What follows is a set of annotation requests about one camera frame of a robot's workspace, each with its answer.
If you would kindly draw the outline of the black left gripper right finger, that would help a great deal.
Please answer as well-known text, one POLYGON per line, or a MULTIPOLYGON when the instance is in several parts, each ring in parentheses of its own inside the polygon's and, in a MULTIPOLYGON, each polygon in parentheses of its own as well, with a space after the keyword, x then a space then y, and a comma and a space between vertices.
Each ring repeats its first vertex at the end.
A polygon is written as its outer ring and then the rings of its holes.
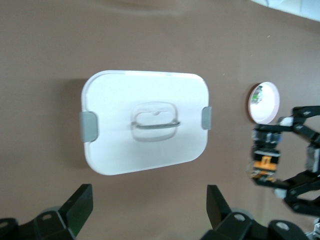
POLYGON ((200 240, 309 240, 292 222, 272 220, 263 226, 247 214, 232 210, 217 185, 207 186, 206 211, 212 229, 200 240))

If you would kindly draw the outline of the white lidded storage box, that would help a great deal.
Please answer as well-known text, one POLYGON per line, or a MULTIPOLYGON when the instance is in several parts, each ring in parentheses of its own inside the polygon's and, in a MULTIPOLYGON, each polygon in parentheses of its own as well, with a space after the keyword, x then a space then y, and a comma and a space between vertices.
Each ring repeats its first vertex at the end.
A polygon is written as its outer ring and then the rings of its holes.
POLYGON ((86 162, 113 176, 193 161, 208 142, 209 130, 202 128, 205 107, 210 107, 208 86, 193 73, 98 72, 81 93, 81 112, 93 112, 98 126, 97 139, 83 142, 86 162), (137 129, 132 122, 180 126, 137 129))

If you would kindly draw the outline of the pink round plate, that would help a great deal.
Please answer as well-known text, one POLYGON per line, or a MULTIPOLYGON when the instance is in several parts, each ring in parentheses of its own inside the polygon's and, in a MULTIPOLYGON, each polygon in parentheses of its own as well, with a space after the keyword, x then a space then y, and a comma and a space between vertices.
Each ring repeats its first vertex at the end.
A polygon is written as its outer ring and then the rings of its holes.
POLYGON ((249 118, 256 124, 269 124, 278 114, 280 93, 276 85, 265 81, 257 84, 249 92, 247 112, 249 118))

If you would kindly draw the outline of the grey box latch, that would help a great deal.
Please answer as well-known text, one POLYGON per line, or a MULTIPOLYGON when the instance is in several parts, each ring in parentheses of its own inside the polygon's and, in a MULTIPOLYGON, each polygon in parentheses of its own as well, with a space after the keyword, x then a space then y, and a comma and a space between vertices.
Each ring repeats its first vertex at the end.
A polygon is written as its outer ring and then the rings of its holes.
POLYGON ((204 130, 212 129, 212 107, 206 106, 201 111, 201 126, 204 130))
POLYGON ((81 139, 84 143, 94 142, 98 133, 98 119, 94 112, 82 111, 79 114, 81 139))

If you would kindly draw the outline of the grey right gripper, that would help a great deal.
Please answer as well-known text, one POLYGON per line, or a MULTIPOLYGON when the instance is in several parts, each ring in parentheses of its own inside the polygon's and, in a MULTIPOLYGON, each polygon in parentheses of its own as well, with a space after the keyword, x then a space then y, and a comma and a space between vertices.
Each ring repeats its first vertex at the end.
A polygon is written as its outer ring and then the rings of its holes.
MULTIPOLYGON (((308 118, 315 116, 320 116, 320 105, 296 106, 290 116, 281 117, 277 124, 257 124, 254 130, 267 133, 292 132, 310 143, 320 143, 320 133, 305 125, 308 118)), ((320 190, 320 147, 315 144, 307 147, 306 169, 308 171, 286 180, 271 182, 256 179, 255 183, 275 190, 284 190, 283 201, 296 213, 320 215, 320 195, 313 200, 299 198, 302 194, 320 190)))

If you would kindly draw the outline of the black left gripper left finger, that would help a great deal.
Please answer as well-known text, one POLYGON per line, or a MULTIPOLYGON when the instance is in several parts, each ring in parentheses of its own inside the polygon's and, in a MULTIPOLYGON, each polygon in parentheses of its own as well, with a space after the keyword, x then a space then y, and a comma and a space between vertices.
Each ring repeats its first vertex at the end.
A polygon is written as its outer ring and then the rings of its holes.
POLYGON ((62 206, 47 208, 27 223, 0 218, 0 240, 76 240, 92 211, 93 187, 82 184, 62 206))

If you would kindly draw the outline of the brown table cover mat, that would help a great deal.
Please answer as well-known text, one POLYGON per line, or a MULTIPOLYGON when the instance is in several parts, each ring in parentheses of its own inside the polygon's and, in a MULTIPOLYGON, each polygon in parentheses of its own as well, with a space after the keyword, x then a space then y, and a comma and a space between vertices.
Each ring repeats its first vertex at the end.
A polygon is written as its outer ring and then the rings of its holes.
POLYGON ((277 116, 320 105, 320 22, 249 0, 0 0, 0 218, 30 221, 85 183, 93 211, 78 240, 199 240, 211 228, 207 185, 266 225, 309 231, 246 169, 257 83, 280 93, 277 116), (212 128, 191 162, 123 175, 84 158, 84 83, 104 70, 193 73, 209 89, 212 128))

